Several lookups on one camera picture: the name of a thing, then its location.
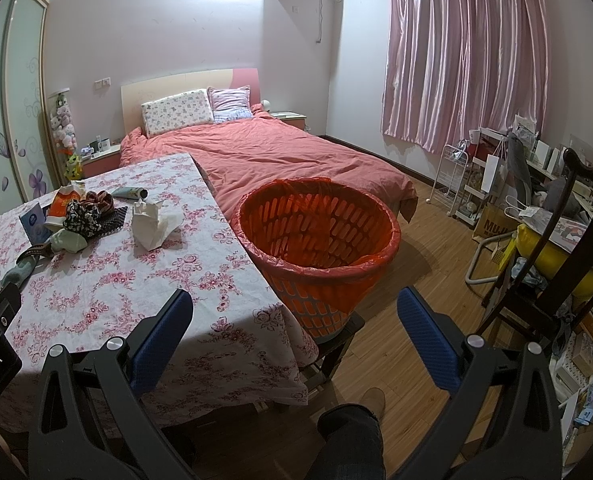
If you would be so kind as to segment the brown hair clip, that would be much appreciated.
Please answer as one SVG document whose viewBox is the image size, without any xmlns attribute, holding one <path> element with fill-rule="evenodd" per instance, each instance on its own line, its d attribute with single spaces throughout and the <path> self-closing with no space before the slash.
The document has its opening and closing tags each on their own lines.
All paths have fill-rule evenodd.
<svg viewBox="0 0 593 480">
<path fill-rule="evenodd" d="M 34 261 L 38 261 L 40 258 L 51 259 L 53 256 L 54 250 L 52 249 L 51 243 L 46 242 L 25 249 L 24 252 L 16 258 L 16 262 L 20 263 L 28 258 L 33 258 Z"/>
</svg>

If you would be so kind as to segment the green cloth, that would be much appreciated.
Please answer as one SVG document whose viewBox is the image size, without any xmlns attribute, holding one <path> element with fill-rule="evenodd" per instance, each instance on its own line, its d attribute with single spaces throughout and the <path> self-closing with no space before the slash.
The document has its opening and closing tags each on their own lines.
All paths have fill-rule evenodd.
<svg viewBox="0 0 593 480">
<path fill-rule="evenodd" d="M 51 259 L 58 252 L 77 254 L 87 245 L 86 238 L 78 233 L 65 229 L 55 232 L 45 243 L 27 248 L 16 258 L 16 265 L 8 270 L 0 280 L 0 288 L 5 288 L 9 284 L 21 288 L 34 272 L 40 260 Z"/>
</svg>

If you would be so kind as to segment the blue wet wipes pack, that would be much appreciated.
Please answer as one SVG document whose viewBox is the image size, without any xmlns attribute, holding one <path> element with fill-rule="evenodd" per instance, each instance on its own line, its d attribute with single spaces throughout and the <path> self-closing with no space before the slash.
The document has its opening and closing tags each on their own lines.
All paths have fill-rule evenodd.
<svg viewBox="0 0 593 480">
<path fill-rule="evenodd" d="M 31 206 L 19 216 L 25 235 L 30 243 L 35 245 L 45 244 L 50 239 L 51 230 L 46 226 L 46 214 L 40 203 Z"/>
</svg>

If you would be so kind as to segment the daisy print black scrunchie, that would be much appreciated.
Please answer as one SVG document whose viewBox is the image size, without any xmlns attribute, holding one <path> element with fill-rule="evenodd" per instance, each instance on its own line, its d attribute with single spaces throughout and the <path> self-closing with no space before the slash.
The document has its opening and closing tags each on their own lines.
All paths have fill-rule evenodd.
<svg viewBox="0 0 593 480">
<path fill-rule="evenodd" d="M 96 204 L 71 200 L 66 206 L 63 229 L 89 240 L 101 230 L 100 211 Z"/>
</svg>

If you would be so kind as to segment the orange white snack bag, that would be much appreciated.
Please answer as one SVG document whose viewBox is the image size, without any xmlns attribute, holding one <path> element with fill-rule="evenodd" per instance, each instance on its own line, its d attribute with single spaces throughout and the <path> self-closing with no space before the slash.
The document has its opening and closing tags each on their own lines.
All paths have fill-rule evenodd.
<svg viewBox="0 0 593 480">
<path fill-rule="evenodd" d="M 45 226 L 52 232 L 63 228 L 69 203 L 80 202 L 86 195 L 84 181 L 71 181 L 68 185 L 62 186 L 54 194 L 52 202 L 47 207 Z"/>
</svg>

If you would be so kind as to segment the black woven mat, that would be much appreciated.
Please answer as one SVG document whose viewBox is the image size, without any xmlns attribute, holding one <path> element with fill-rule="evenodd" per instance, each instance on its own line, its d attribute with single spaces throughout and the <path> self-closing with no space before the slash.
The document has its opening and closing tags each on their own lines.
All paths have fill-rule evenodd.
<svg viewBox="0 0 593 480">
<path fill-rule="evenodd" d="M 88 237 L 88 240 L 95 240 L 96 238 L 121 231 L 124 226 L 126 214 L 126 206 L 115 208 L 106 219 L 100 222 L 100 229 L 96 233 L 91 234 L 91 236 Z"/>
</svg>

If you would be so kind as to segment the red plaid scrunchie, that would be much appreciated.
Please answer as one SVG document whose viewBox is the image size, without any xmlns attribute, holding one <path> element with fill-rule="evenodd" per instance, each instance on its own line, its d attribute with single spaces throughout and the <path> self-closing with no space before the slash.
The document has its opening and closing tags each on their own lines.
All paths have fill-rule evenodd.
<svg viewBox="0 0 593 480">
<path fill-rule="evenodd" d="M 84 203 L 95 206 L 101 217 L 107 216 L 114 211 L 113 196 L 106 191 L 88 192 L 84 198 Z"/>
</svg>

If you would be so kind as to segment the white tissue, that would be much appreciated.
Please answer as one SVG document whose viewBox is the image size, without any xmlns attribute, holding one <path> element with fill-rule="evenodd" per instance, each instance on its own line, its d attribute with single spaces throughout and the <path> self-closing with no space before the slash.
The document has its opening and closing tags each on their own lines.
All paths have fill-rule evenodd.
<svg viewBox="0 0 593 480">
<path fill-rule="evenodd" d="M 140 200 L 133 206 L 132 231 L 140 246 L 150 252 L 161 247 L 182 220 L 184 215 L 178 207 Z"/>
</svg>

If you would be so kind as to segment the blue hand cream tube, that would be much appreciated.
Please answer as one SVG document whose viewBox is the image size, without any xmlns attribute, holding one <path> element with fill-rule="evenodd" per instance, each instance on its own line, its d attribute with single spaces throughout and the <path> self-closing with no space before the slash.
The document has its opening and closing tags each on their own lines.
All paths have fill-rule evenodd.
<svg viewBox="0 0 593 480">
<path fill-rule="evenodd" d="M 148 191 L 145 188 L 138 188 L 138 186 L 123 186 L 111 192 L 114 198 L 121 198 L 121 200 L 147 200 Z"/>
</svg>

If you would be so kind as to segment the orange trash basket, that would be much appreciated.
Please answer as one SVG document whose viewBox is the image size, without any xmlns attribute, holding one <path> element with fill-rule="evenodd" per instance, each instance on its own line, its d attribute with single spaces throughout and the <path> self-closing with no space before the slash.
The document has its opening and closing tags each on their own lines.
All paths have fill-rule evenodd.
<svg viewBox="0 0 593 480">
<path fill-rule="evenodd" d="M 325 178 L 275 180 L 242 197 L 232 230 L 318 344 L 333 339 L 400 248 L 393 211 Z"/>
</svg>

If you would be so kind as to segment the brown slipper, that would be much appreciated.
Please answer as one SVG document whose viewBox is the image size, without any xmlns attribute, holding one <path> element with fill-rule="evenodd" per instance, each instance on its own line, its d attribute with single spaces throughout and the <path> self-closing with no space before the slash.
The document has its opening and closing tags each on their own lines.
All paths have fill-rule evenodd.
<svg viewBox="0 0 593 480">
<path fill-rule="evenodd" d="M 378 422 L 385 416 L 385 393 L 377 387 L 367 389 L 359 400 L 364 408 L 367 408 L 373 414 Z"/>
</svg>

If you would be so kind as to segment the floral pink tablecloth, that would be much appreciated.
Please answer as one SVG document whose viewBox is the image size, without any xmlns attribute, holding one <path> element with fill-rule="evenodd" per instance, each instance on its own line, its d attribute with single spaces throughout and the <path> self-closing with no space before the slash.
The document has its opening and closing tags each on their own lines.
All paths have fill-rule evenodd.
<svg viewBox="0 0 593 480">
<path fill-rule="evenodd" d="M 88 180 L 91 191 L 145 188 L 180 214 L 180 226 L 155 250 L 130 226 L 76 255 L 38 266 L 6 336 L 22 362 L 0 396 L 0 427 L 27 430 L 49 349 L 95 350 L 128 335 L 184 289 L 194 307 L 187 332 L 144 406 L 160 426 L 189 422 L 216 408 L 257 401 L 303 405 L 300 377 L 318 351 L 242 245 L 193 159 L 168 155 Z"/>
</svg>

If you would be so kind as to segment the dark trouser leg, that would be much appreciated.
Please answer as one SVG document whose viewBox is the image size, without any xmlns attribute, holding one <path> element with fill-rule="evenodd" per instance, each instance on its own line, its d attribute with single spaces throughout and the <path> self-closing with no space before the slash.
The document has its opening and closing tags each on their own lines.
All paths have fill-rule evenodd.
<svg viewBox="0 0 593 480">
<path fill-rule="evenodd" d="M 361 404 L 342 404 L 319 417 L 325 440 L 307 479 L 384 479 L 380 422 Z"/>
</svg>

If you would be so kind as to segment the yellow bag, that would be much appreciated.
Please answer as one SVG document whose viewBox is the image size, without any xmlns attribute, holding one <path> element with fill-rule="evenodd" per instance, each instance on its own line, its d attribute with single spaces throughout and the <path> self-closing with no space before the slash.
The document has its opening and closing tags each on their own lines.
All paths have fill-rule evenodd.
<svg viewBox="0 0 593 480">
<path fill-rule="evenodd" d="M 539 273 L 552 280 L 574 248 L 577 247 L 577 243 L 585 231 L 586 226 L 579 222 L 561 220 L 551 234 L 551 240 L 536 259 L 535 265 Z M 541 234 L 533 231 L 524 223 L 517 227 L 517 248 L 523 258 L 528 259 L 531 256 L 540 239 Z M 582 278 L 572 295 L 580 298 L 589 298 L 593 295 L 593 268 Z"/>
</svg>

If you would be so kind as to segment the dark wooden stool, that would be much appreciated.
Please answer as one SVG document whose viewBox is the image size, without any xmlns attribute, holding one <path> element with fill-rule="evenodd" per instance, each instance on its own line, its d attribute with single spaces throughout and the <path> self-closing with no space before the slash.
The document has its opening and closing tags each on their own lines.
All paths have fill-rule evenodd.
<svg viewBox="0 0 593 480">
<path fill-rule="evenodd" d="M 356 334 L 365 326 L 365 320 L 353 312 L 339 334 L 318 346 L 318 359 L 300 368 L 301 377 L 310 392 L 331 382 Z"/>
</svg>

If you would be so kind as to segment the glass floral wardrobe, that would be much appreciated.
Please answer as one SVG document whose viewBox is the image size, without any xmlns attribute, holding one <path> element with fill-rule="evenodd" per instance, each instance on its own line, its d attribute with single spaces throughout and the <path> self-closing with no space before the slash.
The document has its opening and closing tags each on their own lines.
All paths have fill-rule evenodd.
<svg viewBox="0 0 593 480">
<path fill-rule="evenodd" d="M 0 0 L 0 215 L 59 183 L 44 97 L 47 5 Z"/>
</svg>

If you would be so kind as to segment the brown paper bag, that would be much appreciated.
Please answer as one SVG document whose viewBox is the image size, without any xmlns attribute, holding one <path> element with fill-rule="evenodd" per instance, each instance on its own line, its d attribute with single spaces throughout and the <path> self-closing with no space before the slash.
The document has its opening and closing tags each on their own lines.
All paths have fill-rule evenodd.
<svg viewBox="0 0 593 480">
<path fill-rule="evenodd" d="M 475 226 L 472 238 L 474 240 L 485 240 L 508 232 L 513 232 L 518 221 L 505 215 L 505 212 L 494 204 L 486 204 L 481 216 Z"/>
</svg>

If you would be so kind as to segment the green plush toy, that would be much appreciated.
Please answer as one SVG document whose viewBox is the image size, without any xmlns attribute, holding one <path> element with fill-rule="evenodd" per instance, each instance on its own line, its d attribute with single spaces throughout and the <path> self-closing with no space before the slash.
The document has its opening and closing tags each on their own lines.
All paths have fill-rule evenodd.
<svg viewBox="0 0 593 480">
<path fill-rule="evenodd" d="M 69 181 L 78 181 L 83 179 L 83 166 L 80 156 L 72 154 L 65 161 L 64 176 Z"/>
</svg>

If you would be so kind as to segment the left pink nightstand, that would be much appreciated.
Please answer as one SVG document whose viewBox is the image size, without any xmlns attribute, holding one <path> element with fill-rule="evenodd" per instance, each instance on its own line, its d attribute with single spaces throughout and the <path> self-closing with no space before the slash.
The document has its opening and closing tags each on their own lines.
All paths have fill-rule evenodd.
<svg viewBox="0 0 593 480">
<path fill-rule="evenodd" d="M 83 177 L 91 178 L 118 169 L 121 160 L 121 145 L 111 145 L 106 151 L 92 154 L 82 162 Z"/>
</svg>

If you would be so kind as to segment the pink nightstand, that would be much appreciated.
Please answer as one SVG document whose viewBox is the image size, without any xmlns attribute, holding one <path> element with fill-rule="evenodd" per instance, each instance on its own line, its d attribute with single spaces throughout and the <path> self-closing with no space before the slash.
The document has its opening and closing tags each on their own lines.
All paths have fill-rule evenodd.
<svg viewBox="0 0 593 480">
<path fill-rule="evenodd" d="M 118 169 L 121 160 L 121 145 L 111 145 L 106 151 L 92 154 L 82 162 L 83 177 L 91 178 Z"/>
<path fill-rule="evenodd" d="M 300 130 L 306 131 L 306 119 L 307 117 L 303 114 L 293 112 L 272 112 L 272 117 L 281 120 L 289 126 L 299 128 Z"/>
</svg>

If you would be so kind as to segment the cluttered white desk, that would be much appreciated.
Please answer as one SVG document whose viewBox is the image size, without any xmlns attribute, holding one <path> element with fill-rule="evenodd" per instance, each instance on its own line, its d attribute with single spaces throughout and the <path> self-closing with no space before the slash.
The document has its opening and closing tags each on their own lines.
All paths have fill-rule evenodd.
<svg viewBox="0 0 593 480">
<path fill-rule="evenodd" d="M 470 139 L 464 151 L 468 153 L 468 163 L 463 171 L 461 188 L 458 192 L 459 204 L 454 210 L 454 216 L 468 223 L 475 228 L 487 208 L 487 204 L 493 204 L 493 200 L 499 196 L 506 196 L 512 188 L 513 179 L 506 174 L 506 186 L 499 191 L 501 185 L 499 179 L 505 174 L 503 167 L 506 166 L 508 155 L 507 145 L 508 132 L 499 132 L 491 128 L 480 128 L 470 131 Z M 593 166 L 593 147 L 577 136 L 570 136 L 568 144 L 559 146 L 552 145 L 544 160 L 539 156 L 543 154 L 545 143 L 541 140 L 534 140 L 531 151 L 527 155 L 527 165 L 532 179 L 532 190 L 535 194 L 545 191 L 551 182 L 559 179 L 566 173 L 563 168 L 563 151 L 572 148 L 586 165 Z M 496 167 L 495 179 L 490 191 L 483 190 L 483 179 L 487 169 L 487 156 L 494 155 L 499 159 Z"/>
</svg>

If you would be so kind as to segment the cream pink headboard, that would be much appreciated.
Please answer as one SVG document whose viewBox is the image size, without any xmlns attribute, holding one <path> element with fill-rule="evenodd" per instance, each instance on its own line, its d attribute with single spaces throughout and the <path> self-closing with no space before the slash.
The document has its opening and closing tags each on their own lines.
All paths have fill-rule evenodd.
<svg viewBox="0 0 593 480">
<path fill-rule="evenodd" d="M 260 81 L 256 68 L 225 68 L 204 70 L 133 82 L 121 87 L 124 133 L 142 128 L 141 104 L 189 90 L 215 87 L 239 88 L 248 85 L 250 102 L 261 102 Z"/>
</svg>

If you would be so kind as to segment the pink bed duvet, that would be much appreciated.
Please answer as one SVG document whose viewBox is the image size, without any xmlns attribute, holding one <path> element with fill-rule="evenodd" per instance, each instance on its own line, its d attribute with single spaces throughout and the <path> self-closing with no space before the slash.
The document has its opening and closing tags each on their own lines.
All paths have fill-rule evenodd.
<svg viewBox="0 0 593 480">
<path fill-rule="evenodd" d="M 414 183 L 383 160 L 290 126 L 254 107 L 251 118 L 191 126 L 146 136 L 124 136 L 121 164 L 189 154 L 208 176 L 227 218 L 241 197 L 281 179 L 326 178 L 377 196 L 411 221 L 418 205 Z"/>
</svg>

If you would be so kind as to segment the floral white pillow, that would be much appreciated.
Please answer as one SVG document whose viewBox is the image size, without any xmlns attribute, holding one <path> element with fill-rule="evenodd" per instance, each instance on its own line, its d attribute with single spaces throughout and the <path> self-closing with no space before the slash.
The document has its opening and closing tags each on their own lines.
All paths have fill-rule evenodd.
<svg viewBox="0 0 593 480">
<path fill-rule="evenodd" d="M 148 138 L 214 122 L 208 91 L 205 89 L 190 90 L 142 103 L 141 115 Z"/>
</svg>

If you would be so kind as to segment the striped pink pillow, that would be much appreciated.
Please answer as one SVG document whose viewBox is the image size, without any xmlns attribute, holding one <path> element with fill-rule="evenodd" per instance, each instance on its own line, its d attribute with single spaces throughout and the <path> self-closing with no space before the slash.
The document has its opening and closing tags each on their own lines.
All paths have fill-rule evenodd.
<svg viewBox="0 0 593 480">
<path fill-rule="evenodd" d="M 250 93 L 249 84 L 228 89 L 208 87 L 208 102 L 211 105 L 214 122 L 223 124 L 223 122 L 252 118 Z"/>
</svg>

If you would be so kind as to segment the right pink nightstand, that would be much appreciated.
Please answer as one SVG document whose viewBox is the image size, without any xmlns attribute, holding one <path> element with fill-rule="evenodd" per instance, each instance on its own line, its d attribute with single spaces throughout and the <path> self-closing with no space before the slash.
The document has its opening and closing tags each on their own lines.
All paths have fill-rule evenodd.
<svg viewBox="0 0 593 480">
<path fill-rule="evenodd" d="M 281 120 L 289 126 L 299 128 L 300 130 L 306 131 L 306 119 L 307 117 L 303 114 L 293 112 L 272 112 L 272 117 Z"/>
</svg>

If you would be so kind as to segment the pink striped curtain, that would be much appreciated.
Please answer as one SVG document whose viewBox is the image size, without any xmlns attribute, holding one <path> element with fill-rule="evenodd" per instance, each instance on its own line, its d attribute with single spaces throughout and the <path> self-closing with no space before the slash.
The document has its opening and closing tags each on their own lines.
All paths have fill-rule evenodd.
<svg viewBox="0 0 593 480">
<path fill-rule="evenodd" d="M 390 0 L 384 136 L 431 154 L 517 116 L 545 122 L 546 0 Z"/>
</svg>

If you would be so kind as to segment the black chair frame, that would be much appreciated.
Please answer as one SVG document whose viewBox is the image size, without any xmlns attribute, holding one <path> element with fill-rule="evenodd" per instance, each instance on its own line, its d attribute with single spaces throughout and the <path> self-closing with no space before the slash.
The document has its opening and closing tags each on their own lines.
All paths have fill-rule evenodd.
<svg viewBox="0 0 593 480">
<path fill-rule="evenodd" d="M 593 167 L 581 162 L 571 148 L 563 152 L 563 161 L 567 177 L 560 200 L 546 215 L 539 238 L 527 251 L 517 278 L 484 316 L 478 335 L 501 318 L 525 338 L 534 336 L 550 347 L 561 334 L 576 330 L 592 310 L 593 291 L 581 295 L 584 302 L 580 307 L 566 315 L 557 314 L 593 271 L 593 216 L 586 226 L 562 217 L 575 181 L 582 178 L 593 184 Z"/>
</svg>

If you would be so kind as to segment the white wall socket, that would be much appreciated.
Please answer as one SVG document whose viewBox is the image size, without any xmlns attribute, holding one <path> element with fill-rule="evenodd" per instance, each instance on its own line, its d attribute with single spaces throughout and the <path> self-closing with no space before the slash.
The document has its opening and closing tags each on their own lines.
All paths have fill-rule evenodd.
<svg viewBox="0 0 593 480">
<path fill-rule="evenodd" d="M 111 86 L 111 78 L 106 77 L 106 78 L 98 79 L 95 81 L 95 86 L 98 88 L 110 87 Z"/>
</svg>

